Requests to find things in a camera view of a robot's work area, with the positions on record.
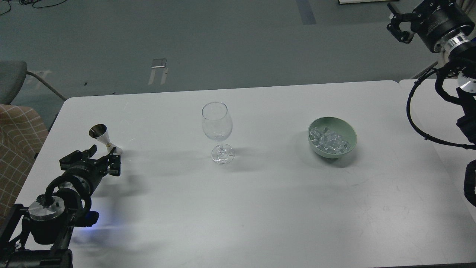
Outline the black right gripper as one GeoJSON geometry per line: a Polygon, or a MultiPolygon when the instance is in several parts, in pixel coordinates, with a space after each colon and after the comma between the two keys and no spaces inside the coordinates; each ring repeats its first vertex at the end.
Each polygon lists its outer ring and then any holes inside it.
{"type": "Polygon", "coordinates": [[[386,6],[391,12],[391,23],[386,29],[403,44],[409,44],[417,34],[432,53],[441,51],[440,41],[447,34],[462,32],[468,36],[475,28],[475,23],[455,0],[423,0],[410,13],[401,13],[392,3],[386,6]],[[396,24],[401,22],[411,22],[411,31],[402,31],[396,24]]]}

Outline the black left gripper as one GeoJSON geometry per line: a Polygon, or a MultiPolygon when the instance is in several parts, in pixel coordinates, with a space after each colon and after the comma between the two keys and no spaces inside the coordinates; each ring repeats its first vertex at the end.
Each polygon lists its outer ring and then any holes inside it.
{"type": "Polygon", "coordinates": [[[85,184],[88,194],[93,194],[102,178],[106,175],[121,175],[121,156],[111,153],[99,159],[91,156],[97,152],[97,146],[92,145],[85,151],[73,151],[71,154],[60,159],[61,170],[64,175],[73,175],[85,184]]]}

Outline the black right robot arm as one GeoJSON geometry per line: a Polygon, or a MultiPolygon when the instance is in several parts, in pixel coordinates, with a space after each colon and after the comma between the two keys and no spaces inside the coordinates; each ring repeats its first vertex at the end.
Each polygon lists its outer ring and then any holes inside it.
{"type": "Polygon", "coordinates": [[[401,43],[409,44],[418,35],[430,52],[442,53],[441,67],[427,68],[414,83],[406,103],[406,115],[411,127],[425,140],[467,150],[475,149],[475,42],[469,35],[475,23],[455,0],[423,0],[410,13],[401,13],[388,3],[390,22],[386,29],[401,43]],[[456,144],[438,139],[414,123],[411,100],[418,86],[431,75],[436,76],[435,91],[445,101],[458,105],[464,115],[457,119],[457,127],[468,144],[456,144]]]}

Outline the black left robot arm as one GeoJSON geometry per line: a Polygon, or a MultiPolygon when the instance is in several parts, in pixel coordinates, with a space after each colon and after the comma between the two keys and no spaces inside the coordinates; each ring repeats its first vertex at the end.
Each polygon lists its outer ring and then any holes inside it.
{"type": "Polygon", "coordinates": [[[119,176],[121,149],[93,159],[97,146],[73,151],[59,161],[63,174],[32,204],[15,204],[1,227],[2,268],[71,268],[69,249],[75,227],[92,227],[94,191],[105,175],[119,176]]]}

